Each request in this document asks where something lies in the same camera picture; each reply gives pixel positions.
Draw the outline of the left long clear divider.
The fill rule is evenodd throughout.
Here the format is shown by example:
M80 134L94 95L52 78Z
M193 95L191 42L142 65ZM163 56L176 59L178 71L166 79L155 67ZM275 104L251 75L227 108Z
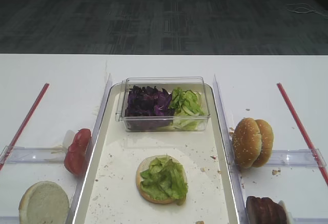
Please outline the left long clear divider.
M88 144L86 150L86 161L84 162L84 172L82 176L79 178L75 193L72 199L71 207L68 212L68 216L65 223L76 223L77 216L79 214L79 209L81 205L81 200L83 199L84 189L87 185L88 173L90 171L90 167L92 166L92 159L94 155L94 151L97 147L97 139L99 135L100 126L104 117L104 113L106 110L106 105L108 102L108 96L110 93L110 89L112 87L112 76L109 73L108 80L105 86L104 94L101 100L101 104L99 107L98 115L95 121L95 125L92 131L91 139Z

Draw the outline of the right upper clear holder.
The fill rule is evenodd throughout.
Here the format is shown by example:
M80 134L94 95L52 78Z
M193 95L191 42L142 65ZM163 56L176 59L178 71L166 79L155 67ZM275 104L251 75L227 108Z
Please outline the right upper clear holder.
M326 162L319 149L274 150L266 166L325 168Z

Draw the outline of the silver metal tray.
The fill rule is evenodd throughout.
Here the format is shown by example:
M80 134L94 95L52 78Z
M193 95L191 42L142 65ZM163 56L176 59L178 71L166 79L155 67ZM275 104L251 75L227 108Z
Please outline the silver metal tray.
M115 120L120 88L110 89L76 223L237 223L212 88L205 130L163 132L128 132ZM183 204L140 194L140 173L157 158L184 169Z

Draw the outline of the shredded purple cabbage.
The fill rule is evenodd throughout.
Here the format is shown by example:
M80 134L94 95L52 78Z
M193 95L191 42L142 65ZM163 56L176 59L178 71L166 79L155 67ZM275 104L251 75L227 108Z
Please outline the shredded purple cabbage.
M169 105L172 100L172 94L166 89L159 91L156 87L138 87L133 86L129 91L126 117L155 117L155 116L173 116L174 109ZM130 120L127 126L131 131L157 130L161 127L170 125L169 120Z

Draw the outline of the dark meat patties stack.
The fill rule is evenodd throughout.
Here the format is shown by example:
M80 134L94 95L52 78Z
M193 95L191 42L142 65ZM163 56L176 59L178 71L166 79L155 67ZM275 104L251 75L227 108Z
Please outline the dark meat patties stack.
M283 207L268 197L248 196L246 209L250 224L287 224Z

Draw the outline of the long clear divider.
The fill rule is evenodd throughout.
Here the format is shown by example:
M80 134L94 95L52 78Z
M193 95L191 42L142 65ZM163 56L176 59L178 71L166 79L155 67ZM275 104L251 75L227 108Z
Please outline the long clear divider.
M72 199L71 207L68 212L68 216L65 223L76 223L77 216L79 214L79 209L81 205L81 200L83 199L84 189L87 185L88 173L90 171L90 167L92 166L92 159L94 155L94 151L97 147L97 139L99 135L100 126L104 117L104 113L106 110L106 105L108 102L108 96L110 93L110 89L112 87L112 76L109 73L108 80L105 86L104 94L101 100L101 104L99 107L98 115L95 121L95 125L92 131L91 139L88 144L86 150L86 161L84 162L84 172L82 176L79 178L75 193Z
M232 202L234 208L232 214L237 223L249 223L247 210L245 208L244 193L240 183L241 175L237 165L234 162L233 147L230 140L229 128L227 125L226 114L221 97L221 90L215 75L213 78L213 91L215 95L217 116L219 120L222 144L225 154L225 165L228 171L229 187L232 193Z

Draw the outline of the left red tape strip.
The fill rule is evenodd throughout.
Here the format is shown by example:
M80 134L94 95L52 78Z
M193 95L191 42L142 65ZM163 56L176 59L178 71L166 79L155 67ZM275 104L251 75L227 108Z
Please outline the left red tape strip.
M36 100L34 101L33 105L31 106L29 112L27 113L26 117L24 118L23 122L21 123L18 131L16 132L15 136L13 137L11 143L7 146L7 148L4 150L4 155L1 157L1 167L0 169L3 168L6 159L10 155L13 147L15 146L16 142L18 141L20 135L22 134L25 126L27 125L28 121L30 120L31 116L33 115L35 109L37 108L38 104L40 103L41 99L43 98L45 92L47 91L49 87L49 83L45 83L42 90L40 91L39 95L37 96Z

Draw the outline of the sesame bun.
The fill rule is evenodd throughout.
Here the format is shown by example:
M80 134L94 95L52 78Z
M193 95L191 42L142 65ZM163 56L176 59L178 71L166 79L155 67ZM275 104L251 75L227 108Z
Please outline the sesame bun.
M255 122L260 130L262 146L261 152L257 159L253 162L252 166L255 168L259 168L265 165L271 157L274 142L274 133L271 125L265 120L256 119Z
M254 119L242 119L232 136L235 163L249 168L260 155L262 141L259 127Z

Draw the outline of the right long clear divider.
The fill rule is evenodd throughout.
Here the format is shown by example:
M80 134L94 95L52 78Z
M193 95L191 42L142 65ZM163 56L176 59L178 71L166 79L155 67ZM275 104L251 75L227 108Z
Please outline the right long clear divider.
M225 154L225 165L228 171L229 187L232 193L232 202L234 208L232 214L237 223L249 223L247 210L245 208L244 193L240 183L241 175L237 165L234 162L233 147L230 140L229 128L227 125L226 114L221 97L221 90L215 75L213 78L213 91L215 95L217 116L219 120L222 144Z

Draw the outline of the clear holder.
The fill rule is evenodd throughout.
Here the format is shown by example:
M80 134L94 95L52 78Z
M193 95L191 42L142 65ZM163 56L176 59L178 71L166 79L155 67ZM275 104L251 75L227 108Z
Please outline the clear holder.
M328 224L327 218L292 218L292 224Z
M319 149L274 150L266 166L325 168L326 162Z
M26 148L5 146L1 164L62 164L66 156L63 147Z

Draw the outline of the white onion piece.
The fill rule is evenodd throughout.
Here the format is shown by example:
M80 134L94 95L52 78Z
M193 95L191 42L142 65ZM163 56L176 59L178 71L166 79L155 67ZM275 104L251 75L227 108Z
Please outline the white onion piece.
M74 140L75 132L72 130L68 130L65 134L64 140L63 140L63 148L67 151L69 146L72 144Z

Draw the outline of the clear plastic salad container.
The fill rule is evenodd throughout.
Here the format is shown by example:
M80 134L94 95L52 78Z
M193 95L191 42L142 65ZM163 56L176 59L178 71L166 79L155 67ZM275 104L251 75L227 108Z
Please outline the clear plastic salad container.
M202 77L130 77L115 113L126 131L201 131L210 118Z

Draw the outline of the right lower clear holder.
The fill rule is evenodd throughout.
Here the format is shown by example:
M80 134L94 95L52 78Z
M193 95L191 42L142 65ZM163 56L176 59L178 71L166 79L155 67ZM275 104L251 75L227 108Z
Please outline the right lower clear holder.
M327 218L292 218L292 224L328 224Z

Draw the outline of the white piece behind patties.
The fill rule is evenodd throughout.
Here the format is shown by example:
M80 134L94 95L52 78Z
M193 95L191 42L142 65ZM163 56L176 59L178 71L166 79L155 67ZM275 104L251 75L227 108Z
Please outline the white piece behind patties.
M282 206L282 208L285 211L287 224L294 224L293 217L292 217L291 213L287 210L284 201L283 200L280 200L279 201L279 205Z

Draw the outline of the red tomato slices stack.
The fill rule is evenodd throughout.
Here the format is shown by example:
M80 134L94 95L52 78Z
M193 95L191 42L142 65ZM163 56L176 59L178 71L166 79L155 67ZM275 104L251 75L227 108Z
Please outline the red tomato slices stack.
M90 129L80 129L73 138L64 160L65 168L75 176L81 176L85 170L86 151L91 140Z

